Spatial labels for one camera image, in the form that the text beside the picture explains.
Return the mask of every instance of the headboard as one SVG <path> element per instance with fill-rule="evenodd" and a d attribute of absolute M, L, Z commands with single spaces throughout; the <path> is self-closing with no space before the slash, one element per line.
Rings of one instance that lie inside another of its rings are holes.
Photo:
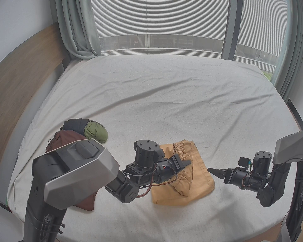
<path fill-rule="evenodd" d="M 67 56 L 56 22 L 30 37 L 0 62 L 0 162 L 26 105 Z"/>

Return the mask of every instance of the white bed sheet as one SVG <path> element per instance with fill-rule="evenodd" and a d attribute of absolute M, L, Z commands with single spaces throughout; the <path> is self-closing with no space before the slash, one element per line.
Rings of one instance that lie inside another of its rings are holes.
<path fill-rule="evenodd" d="M 89 118 L 108 131 L 105 143 L 121 169 L 139 139 L 159 144 L 193 140 L 207 167 L 233 168 L 240 156 L 275 150 L 276 140 L 299 129 L 290 111 L 254 65 L 206 57 L 124 55 L 73 62 L 35 116 L 20 147 L 8 190 L 21 220 L 33 158 L 69 118 Z M 288 211 L 292 165 L 284 196 L 269 208 L 256 193 L 223 184 L 187 206 L 152 203 L 151 194 L 122 204 L 104 188 L 95 210 L 67 210 L 61 242 L 242 241 L 269 229 Z"/>

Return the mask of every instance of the curtain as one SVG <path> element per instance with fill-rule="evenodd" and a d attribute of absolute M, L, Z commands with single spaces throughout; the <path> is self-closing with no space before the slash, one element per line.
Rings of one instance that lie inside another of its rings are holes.
<path fill-rule="evenodd" d="M 63 43 L 69 53 L 83 60 L 101 56 L 101 46 L 91 1 L 56 0 Z"/>
<path fill-rule="evenodd" d="M 300 70 L 303 57 L 303 4 L 301 0 L 289 0 L 287 31 L 278 64 L 271 82 L 286 102 Z"/>

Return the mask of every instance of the green grass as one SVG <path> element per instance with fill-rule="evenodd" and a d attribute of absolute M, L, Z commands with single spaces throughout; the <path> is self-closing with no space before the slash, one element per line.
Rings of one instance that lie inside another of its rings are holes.
<path fill-rule="evenodd" d="M 263 74 L 266 76 L 266 78 L 270 81 L 271 77 L 272 77 L 272 73 L 267 72 L 267 71 L 262 71 Z"/>

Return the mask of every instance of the rolled green cloth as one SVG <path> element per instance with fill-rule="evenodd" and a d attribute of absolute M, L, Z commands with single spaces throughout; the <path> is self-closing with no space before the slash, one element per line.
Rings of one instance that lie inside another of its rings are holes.
<path fill-rule="evenodd" d="M 94 138 L 101 144 L 105 143 L 108 138 L 108 133 L 103 125 L 89 121 L 84 127 L 84 136 L 88 139 Z"/>

